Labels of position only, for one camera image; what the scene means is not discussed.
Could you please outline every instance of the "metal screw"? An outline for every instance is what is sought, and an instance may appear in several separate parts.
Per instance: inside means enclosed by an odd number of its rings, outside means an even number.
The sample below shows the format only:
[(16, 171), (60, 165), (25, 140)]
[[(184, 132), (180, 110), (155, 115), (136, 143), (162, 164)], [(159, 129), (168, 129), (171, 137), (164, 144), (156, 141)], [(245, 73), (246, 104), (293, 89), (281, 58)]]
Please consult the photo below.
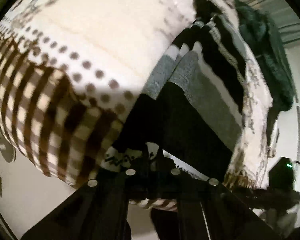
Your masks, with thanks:
[(89, 187), (95, 187), (97, 184), (98, 184), (98, 182), (95, 179), (88, 180)]
[(212, 186), (216, 186), (219, 184), (219, 181), (217, 179), (209, 179), (209, 184)]
[(132, 176), (132, 175), (136, 174), (136, 171), (134, 169), (129, 169), (129, 170), (126, 170), (126, 174), (128, 176)]
[(176, 168), (172, 169), (170, 172), (171, 172), (172, 175), (179, 175), (181, 173), (181, 171), (179, 169), (176, 169)]

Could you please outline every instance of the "laundry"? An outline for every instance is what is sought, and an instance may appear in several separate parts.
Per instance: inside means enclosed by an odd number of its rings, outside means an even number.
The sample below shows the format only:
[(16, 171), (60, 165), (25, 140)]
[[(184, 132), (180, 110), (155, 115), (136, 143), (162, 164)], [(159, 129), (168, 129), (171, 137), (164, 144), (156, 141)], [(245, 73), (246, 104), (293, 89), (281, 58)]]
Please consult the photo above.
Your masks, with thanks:
[(274, 21), (239, 0), (234, 1), (240, 20), (240, 33), (253, 51), (273, 98), (267, 118), (267, 144), (280, 111), (288, 111), (296, 96), (287, 55)]
[(258, 187), (272, 98), (232, 3), (158, 0), (150, 17), (128, 0), (85, 1), (71, 23), (64, 0), (18, 0), (0, 23), (5, 140), (74, 187), (129, 168), (146, 143), (195, 178)]

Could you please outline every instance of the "hanging clothes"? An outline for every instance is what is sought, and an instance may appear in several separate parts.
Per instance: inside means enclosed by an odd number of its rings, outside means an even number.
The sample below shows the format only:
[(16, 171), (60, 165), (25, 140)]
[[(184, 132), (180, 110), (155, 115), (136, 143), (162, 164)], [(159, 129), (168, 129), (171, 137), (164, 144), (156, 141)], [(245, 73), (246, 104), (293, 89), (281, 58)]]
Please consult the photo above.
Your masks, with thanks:
[(267, 159), (269, 91), (228, 18), (211, 0), (194, 4), (210, 10), (197, 8), (159, 60), (101, 166), (128, 168), (153, 142), (208, 177), (226, 174), (229, 187), (256, 187)]
[(275, 22), (283, 44), (300, 41), (300, 19), (285, 0), (240, 0), (253, 9), (268, 13)]
[(267, 143), (270, 144), (274, 122), (280, 111), (288, 111), (293, 104), (295, 86), (279, 31), (266, 13), (234, 1), (240, 20), (240, 33), (252, 49), (273, 98), (268, 114)]

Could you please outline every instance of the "dark green garment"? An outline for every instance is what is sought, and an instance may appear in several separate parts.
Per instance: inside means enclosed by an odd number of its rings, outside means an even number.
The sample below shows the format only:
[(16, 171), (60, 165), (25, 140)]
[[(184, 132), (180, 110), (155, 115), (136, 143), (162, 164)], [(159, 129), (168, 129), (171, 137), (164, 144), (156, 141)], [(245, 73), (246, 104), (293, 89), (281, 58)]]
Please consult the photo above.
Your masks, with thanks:
[(273, 98), (273, 106), (267, 117), (269, 145), (279, 112), (292, 107), (295, 86), (278, 28), (271, 17), (239, 0), (234, 0), (234, 5), (238, 12), (241, 36), (255, 55)]

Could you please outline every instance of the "gingham pattern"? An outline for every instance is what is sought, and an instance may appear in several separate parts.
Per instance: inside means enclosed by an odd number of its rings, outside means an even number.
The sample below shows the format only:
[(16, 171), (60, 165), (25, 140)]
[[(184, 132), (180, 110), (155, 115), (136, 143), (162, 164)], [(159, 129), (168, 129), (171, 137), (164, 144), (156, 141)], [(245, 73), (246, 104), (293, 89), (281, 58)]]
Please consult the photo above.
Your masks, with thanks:
[(46, 176), (80, 185), (98, 170), (122, 122), (100, 107), (86, 107), (73, 95), (65, 73), (27, 59), (23, 37), (3, 38), (0, 29), (0, 131)]

